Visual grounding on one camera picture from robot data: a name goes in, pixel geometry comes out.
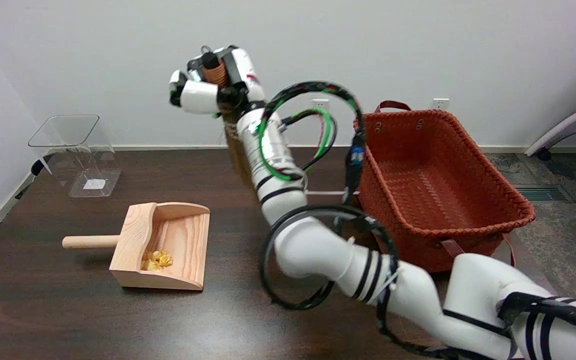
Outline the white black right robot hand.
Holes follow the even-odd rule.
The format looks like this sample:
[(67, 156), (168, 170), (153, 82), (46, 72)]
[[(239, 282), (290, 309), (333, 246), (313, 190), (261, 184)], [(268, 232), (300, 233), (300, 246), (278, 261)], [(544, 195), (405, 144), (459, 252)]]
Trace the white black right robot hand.
[(169, 103), (192, 114), (240, 117), (263, 109), (266, 94), (249, 53), (236, 45), (212, 49), (176, 69), (169, 84)]

